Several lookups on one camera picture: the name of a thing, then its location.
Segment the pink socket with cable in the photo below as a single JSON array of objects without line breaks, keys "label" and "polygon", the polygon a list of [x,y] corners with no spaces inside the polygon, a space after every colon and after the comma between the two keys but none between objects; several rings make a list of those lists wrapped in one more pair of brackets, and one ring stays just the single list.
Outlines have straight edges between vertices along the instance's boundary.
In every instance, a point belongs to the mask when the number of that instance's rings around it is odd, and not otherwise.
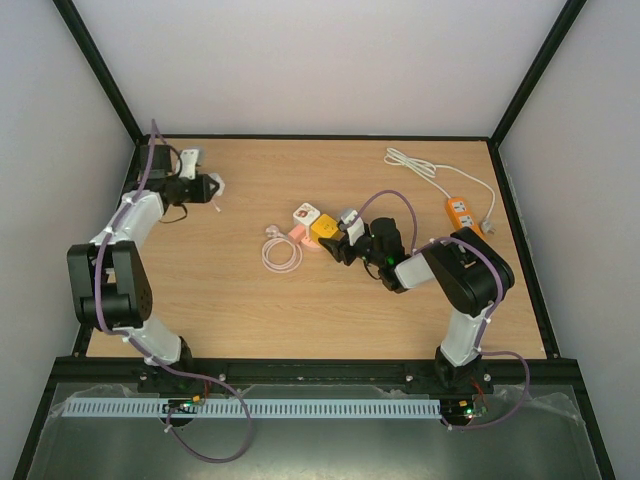
[{"label": "pink socket with cable", "polygon": [[311,239],[303,225],[294,226],[288,233],[284,233],[276,225],[269,225],[265,229],[265,235],[261,261],[272,273],[291,273],[301,266],[305,253],[321,251],[321,247]]}]

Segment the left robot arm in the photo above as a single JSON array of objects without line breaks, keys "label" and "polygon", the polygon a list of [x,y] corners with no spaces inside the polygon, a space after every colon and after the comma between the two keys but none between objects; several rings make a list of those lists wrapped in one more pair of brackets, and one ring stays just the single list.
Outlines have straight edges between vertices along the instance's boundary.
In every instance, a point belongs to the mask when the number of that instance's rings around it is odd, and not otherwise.
[{"label": "left robot arm", "polygon": [[206,204],[224,191],[216,174],[199,172],[203,153],[170,145],[140,149],[141,171],[107,225],[67,252],[72,300],[80,324],[120,339],[143,357],[159,390],[188,392],[197,383],[191,350],[153,312],[140,249],[171,207]]}]

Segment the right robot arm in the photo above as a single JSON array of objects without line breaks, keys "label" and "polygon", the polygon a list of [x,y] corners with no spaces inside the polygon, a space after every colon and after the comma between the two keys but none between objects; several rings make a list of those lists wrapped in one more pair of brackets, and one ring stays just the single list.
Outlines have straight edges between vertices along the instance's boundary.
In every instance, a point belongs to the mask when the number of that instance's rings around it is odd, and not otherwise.
[{"label": "right robot arm", "polygon": [[435,353],[435,377],[446,391],[466,386],[476,374],[490,317],[515,284],[512,268],[470,227],[408,253],[392,218],[380,217],[351,235],[344,225],[319,245],[346,266],[360,259],[378,270],[387,290],[404,293],[437,281],[452,306],[447,334]]}]

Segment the yellow cube socket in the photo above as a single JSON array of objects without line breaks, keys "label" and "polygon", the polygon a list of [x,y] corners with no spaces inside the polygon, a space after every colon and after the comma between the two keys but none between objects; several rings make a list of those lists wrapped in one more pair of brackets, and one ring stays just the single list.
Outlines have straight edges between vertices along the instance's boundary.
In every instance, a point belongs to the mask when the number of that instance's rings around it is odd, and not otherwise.
[{"label": "yellow cube socket", "polygon": [[338,222],[327,214],[321,214],[310,226],[310,238],[319,244],[319,240],[340,240],[343,232],[338,227]]}]

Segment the white tiger cube socket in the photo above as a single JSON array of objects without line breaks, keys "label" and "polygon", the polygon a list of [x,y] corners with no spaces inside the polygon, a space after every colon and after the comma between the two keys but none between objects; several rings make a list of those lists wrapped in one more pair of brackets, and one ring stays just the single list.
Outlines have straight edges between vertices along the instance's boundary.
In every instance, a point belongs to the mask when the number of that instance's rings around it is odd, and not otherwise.
[{"label": "white tiger cube socket", "polygon": [[301,204],[292,215],[295,225],[303,225],[310,228],[319,219],[321,212],[308,202]]}]

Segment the orange power strip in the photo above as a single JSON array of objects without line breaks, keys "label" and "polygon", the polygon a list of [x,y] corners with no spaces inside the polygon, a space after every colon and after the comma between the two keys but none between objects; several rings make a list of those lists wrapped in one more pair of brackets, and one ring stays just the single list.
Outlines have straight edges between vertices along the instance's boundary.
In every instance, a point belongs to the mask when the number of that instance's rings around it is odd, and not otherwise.
[{"label": "orange power strip", "polygon": [[479,223],[476,221],[470,204],[462,197],[451,197],[446,200],[445,212],[449,218],[454,230],[468,227],[473,230],[480,238],[486,239]]}]

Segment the small white charger adapter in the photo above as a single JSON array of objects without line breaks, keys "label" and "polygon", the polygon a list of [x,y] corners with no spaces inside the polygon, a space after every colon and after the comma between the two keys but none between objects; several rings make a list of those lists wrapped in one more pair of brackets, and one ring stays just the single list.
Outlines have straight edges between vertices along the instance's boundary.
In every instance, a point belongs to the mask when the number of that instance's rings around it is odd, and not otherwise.
[{"label": "small white charger adapter", "polygon": [[225,182],[218,173],[209,173],[208,177],[209,177],[209,186],[210,186],[210,192],[211,192],[210,203],[213,205],[213,207],[218,213],[221,213],[222,210],[221,210],[221,207],[218,205],[217,200],[219,197],[223,195],[225,191]]}]

